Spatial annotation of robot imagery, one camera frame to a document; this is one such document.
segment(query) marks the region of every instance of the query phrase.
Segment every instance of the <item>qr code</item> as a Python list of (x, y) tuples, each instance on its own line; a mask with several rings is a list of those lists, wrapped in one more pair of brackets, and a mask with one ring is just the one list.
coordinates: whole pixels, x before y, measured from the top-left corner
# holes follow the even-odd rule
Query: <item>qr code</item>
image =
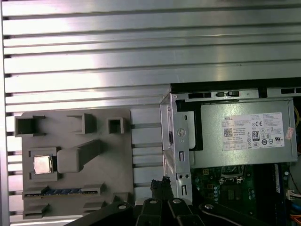
[(225, 137), (232, 137), (233, 136), (232, 128), (224, 129), (224, 136)]

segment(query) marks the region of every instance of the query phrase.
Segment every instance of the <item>blue wire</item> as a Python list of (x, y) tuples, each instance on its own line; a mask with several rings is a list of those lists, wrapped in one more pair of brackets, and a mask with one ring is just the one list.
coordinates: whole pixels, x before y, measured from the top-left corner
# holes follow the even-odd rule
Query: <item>blue wire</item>
[(292, 203), (292, 207), (293, 207), (295, 210), (301, 212), (301, 206), (299, 206), (299, 205), (297, 205), (297, 204), (295, 204), (295, 203)]

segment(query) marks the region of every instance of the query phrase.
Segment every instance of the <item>warning label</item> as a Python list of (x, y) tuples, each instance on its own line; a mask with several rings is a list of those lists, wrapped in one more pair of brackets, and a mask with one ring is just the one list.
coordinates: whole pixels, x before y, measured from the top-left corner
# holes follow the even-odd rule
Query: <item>warning label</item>
[(224, 151), (284, 147), (282, 113), (226, 116), (222, 131)]

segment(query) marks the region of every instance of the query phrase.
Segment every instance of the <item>green circuit board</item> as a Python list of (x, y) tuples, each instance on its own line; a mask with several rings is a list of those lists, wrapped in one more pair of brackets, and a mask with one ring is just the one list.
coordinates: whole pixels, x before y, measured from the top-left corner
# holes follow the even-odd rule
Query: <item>green circuit board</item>
[(256, 216), (252, 165), (192, 169), (191, 176), (192, 183), (205, 199)]

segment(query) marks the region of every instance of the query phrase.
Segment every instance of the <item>connector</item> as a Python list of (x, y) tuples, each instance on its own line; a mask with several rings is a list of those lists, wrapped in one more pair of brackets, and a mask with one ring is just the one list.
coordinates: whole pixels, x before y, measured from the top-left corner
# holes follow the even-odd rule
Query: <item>connector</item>
[(294, 192), (294, 190), (287, 189), (285, 195), (288, 200), (294, 200), (295, 198), (291, 196), (290, 192)]

